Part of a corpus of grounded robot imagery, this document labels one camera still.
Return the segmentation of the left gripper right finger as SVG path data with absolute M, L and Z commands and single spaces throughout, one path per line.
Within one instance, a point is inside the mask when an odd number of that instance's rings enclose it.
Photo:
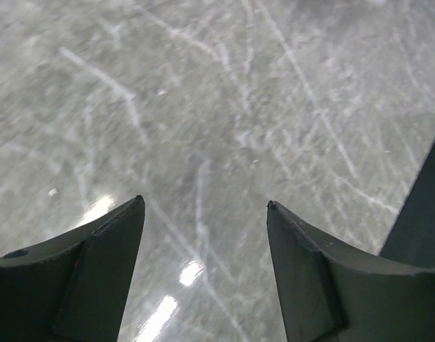
M 276 201 L 266 224 L 289 341 L 435 341 L 435 268 L 369 254 Z

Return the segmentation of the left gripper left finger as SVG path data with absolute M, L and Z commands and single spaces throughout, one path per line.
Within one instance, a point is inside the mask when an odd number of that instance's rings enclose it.
M 136 196 L 0 257 L 0 341 L 116 341 L 144 221 Z

